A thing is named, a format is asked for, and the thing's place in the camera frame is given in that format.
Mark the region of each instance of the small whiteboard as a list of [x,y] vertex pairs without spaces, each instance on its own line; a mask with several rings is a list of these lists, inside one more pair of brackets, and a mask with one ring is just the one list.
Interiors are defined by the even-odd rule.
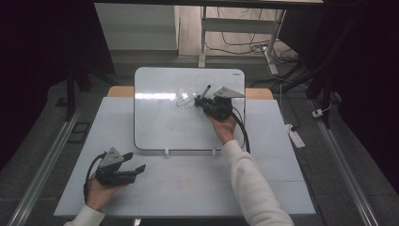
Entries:
[[[139,68],[135,74],[135,145],[141,150],[221,149],[211,122],[194,98],[226,87],[245,94],[245,75],[235,69]],[[232,99],[245,120],[245,98]],[[239,126],[234,137],[244,146]]]

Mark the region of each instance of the forearm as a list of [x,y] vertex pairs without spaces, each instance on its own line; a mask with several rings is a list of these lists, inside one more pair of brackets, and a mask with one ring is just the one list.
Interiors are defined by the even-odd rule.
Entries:
[[222,154],[228,162],[231,185],[241,210],[251,226],[294,225],[259,171],[252,156],[236,140],[227,142]]
[[104,213],[95,211],[86,205],[73,221],[69,221],[64,226],[99,226],[105,217]]

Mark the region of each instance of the power strip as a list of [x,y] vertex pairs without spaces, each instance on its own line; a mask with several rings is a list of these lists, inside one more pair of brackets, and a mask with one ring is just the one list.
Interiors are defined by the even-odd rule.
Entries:
[[294,143],[296,148],[303,148],[305,147],[305,143],[300,138],[299,134],[296,131],[291,131],[293,127],[292,124],[286,124],[285,128],[287,129],[287,133],[290,136],[291,141]]

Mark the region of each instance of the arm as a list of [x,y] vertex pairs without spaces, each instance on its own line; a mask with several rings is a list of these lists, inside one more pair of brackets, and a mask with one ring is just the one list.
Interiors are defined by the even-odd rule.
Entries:
[[222,154],[228,163],[232,190],[247,223],[252,226],[294,225],[290,216],[281,209],[255,160],[233,139],[235,120],[229,117],[217,121],[209,116],[208,119],[223,144]]
[[125,186],[103,186],[95,179],[94,173],[88,182],[88,202],[83,206],[76,218],[65,223],[64,226],[100,225],[105,217],[101,210],[111,201],[112,196],[123,187]]

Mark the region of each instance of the white wall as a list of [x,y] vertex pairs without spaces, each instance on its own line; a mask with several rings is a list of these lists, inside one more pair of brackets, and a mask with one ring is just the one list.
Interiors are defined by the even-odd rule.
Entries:
[[174,6],[95,3],[95,7],[110,50],[177,50],[179,14]]

